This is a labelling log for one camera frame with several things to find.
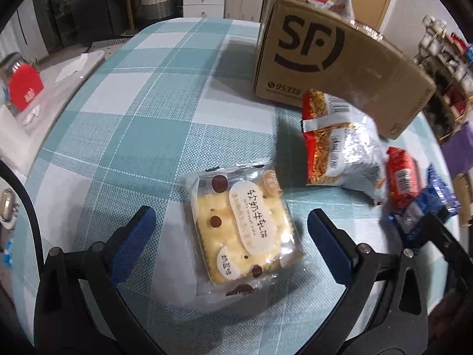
black cable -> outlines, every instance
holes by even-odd
[[[8,168],[8,166],[1,160],[0,178],[3,178],[7,182],[11,189],[18,195],[21,202],[23,203],[23,206],[25,207],[25,211],[27,212],[31,226],[31,232],[33,234],[36,262],[38,264],[39,277],[41,278],[41,274],[43,273],[44,268],[43,244],[41,242],[41,232],[39,231],[38,218],[36,217],[36,212],[35,208],[33,207],[33,203],[31,202],[28,192],[26,191],[25,187],[23,187],[20,180],[18,180],[18,178],[11,171],[11,169]]]

checkered tablecloth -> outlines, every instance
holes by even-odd
[[[292,355],[315,332],[344,288],[304,232],[309,211],[323,208],[356,243],[400,252],[382,207],[335,187],[305,187],[300,110],[252,95],[259,25],[174,19],[126,43],[82,86],[48,136],[28,178],[45,257],[53,246],[83,250],[106,241],[141,205],[158,216],[138,264],[120,292],[170,355]],[[422,115],[392,143],[425,172],[448,172]],[[217,312],[195,303],[200,258],[191,250],[182,175],[274,157],[292,217],[302,234],[306,270]],[[451,229],[458,231],[456,218]],[[446,263],[427,246],[419,258],[427,299],[443,294]],[[33,335],[38,274],[31,232],[20,214],[13,249],[17,313]],[[367,323],[379,289],[352,334]]]

blue and white package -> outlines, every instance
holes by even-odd
[[[458,215],[460,203],[431,164],[427,170],[427,187],[402,212],[391,213],[389,221],[399,230],[404,245],[416,248],[415,239],[420,233],[420,229],[416,228],[418,222],[428,213],[437,215],[443,207],[448,210],[443,220],[446,222],[450,217]]]

red snack package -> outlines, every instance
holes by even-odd
[[[405,208],[419,194],[419,180],[414,159],[407,151],[389,147],[387,170],[389,192],[399,209]]]

